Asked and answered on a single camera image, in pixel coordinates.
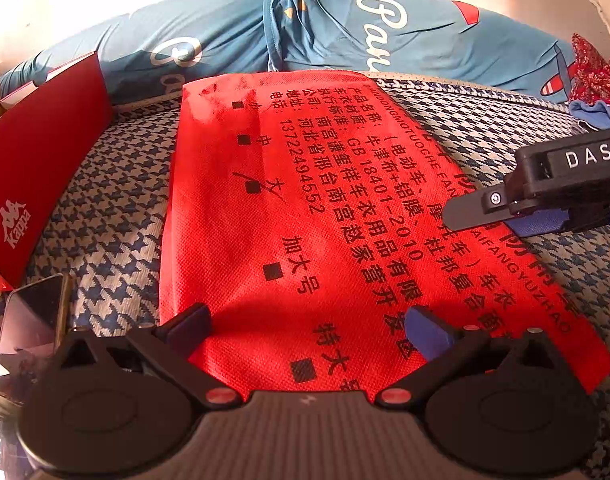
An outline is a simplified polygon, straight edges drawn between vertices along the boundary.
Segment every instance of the red floral fabric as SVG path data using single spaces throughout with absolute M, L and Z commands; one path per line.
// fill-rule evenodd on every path
M 576 78 L 570 100 L 593 105 L 602 100 L 610 104 L 610 60 L 605 61 L 598 50 L 579 34 L 572 36 L 576 55 Z

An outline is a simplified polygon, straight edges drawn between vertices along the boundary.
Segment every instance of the black square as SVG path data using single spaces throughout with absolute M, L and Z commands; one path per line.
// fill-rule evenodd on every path
M 258 194 L 261 192 L 261 183 L 257 180 L 248 180 L 245 182 L 245 189 L 249 194 Z
M 316 375 L 316 369 L 311 358 L 301 359 L 300 361 L 292 361 L 290 363 L 291 374 L 294 376 L 296 384 L 313 381 Z
M 268 282 L 282 278 L 282 269 L 280 268 L 280 263 L 278 262 L 262 266 L 262 272 L 264 272 L 265 279 Z

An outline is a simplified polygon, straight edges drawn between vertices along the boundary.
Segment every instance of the red non-woven fabric bag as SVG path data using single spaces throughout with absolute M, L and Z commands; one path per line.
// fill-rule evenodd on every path
M 492 335 L 547 331 L 585 388 L 610 354 L 504 224 L 454 233 L 475 189 L 418 122 L 350 72 L 184 86 L 163 237 L 161 322 L 194 303 L 190 360 L 253 389 L 380 389 L 424 364 L 403 316 L 427 306 Z

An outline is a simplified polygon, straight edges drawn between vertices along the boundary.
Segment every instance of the phone screen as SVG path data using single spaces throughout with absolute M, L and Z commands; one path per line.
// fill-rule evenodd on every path
M 68 276 L 56 274 L 13 291 L 0 333 L 0 480 L 34 472 L 16 437 L 16 421 L 32 386 L 54 354 Z

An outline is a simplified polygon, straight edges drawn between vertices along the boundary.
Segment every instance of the screw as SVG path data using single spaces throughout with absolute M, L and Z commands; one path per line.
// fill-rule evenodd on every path
M 229 404 L 236 400 L 236 392 L 231 388 L 212 388 L 205 398 L 211 404 Z
M 404 388 L 388 388 L 380 394 L 386 404 L 405 404 L 412 400 L 412 393 Z

